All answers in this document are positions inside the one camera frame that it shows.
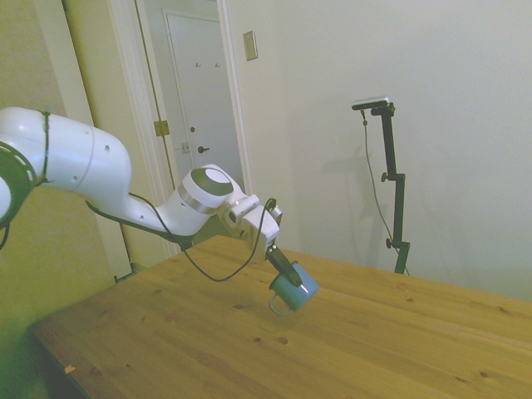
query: mug handle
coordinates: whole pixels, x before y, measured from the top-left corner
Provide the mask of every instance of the mug handle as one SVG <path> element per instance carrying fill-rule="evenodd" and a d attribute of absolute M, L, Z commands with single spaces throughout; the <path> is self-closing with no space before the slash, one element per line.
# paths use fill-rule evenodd
<path fill-rule="evenodd" d="M 269 306 L 270 306 L 270 308 L 273 310 L 273 312 L 274 312 L 275 314 L 277 314 L 277 315 L 279 315 L 279 316 L 286 316 L 287 314 L 290 313 L 290 309 L 287 310 L 287 311 L 284 312 L 284 313 L 281 313 L 281 312 L 279 312 L 279 311 L 273 306 L 273 300 L 274 300 L 276 297 L 277 297 L 277 294 L 274 294 L 274 295 L 272 296 L 272 298 L 269 300 Z"/>

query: light switch plate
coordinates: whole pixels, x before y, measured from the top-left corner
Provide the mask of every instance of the light switch plate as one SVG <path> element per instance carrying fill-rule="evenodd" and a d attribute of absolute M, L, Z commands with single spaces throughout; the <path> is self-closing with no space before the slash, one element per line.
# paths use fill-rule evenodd
<path fill-rule="evenodd" d="M 259 58 L 257 42 L 255 41 L 255 31 L 249 31 L 244 34 L 244 49 L 246 51 L 246 60 L 251 61 Z"/>

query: wooden table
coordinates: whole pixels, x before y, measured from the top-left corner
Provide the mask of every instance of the wooden table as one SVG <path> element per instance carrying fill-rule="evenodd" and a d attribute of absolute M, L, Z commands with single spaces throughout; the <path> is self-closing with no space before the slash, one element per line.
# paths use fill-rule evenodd
<path fill-rule="evenodd" d="M 532 303 L 285 253 L 321 289 L 284 318 L 270 264 L 213 283 L 180 254 L 32 331 L 93 398 L 532 397 Z M 190 255 L 222 277 L 248 251 Z"/>

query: door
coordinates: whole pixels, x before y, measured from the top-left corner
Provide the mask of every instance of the door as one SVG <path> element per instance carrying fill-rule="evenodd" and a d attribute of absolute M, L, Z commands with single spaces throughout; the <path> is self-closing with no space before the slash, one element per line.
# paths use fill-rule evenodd
<path fill-rule="evenodd" d="M 192 165 L 218 165 L 244 189 L 219 22 L 168 14 L 168 25 Z"/>

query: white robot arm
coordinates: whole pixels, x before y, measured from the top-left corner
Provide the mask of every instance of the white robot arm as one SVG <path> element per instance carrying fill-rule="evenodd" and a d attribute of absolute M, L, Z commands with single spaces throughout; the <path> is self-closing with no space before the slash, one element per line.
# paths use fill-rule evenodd
<path fill-rule="evenodd" d="M 217 214 L 250 250 L 258 238 L 256 260 L 269 259 L 293 285 L 301 284 L 275 246 L 280 209 L 274 205 L 263 212 L 259 198 L 245 195 L 218 166 L 192 170 L 157 208 L 132 196 L 130 182 L 129 155 L 113 135 L 46 112 L 15 107 L 0 111 L 0 229 L 39 184 L 76 193 L 98 214 L 158 234 L 182 249 Z"/>

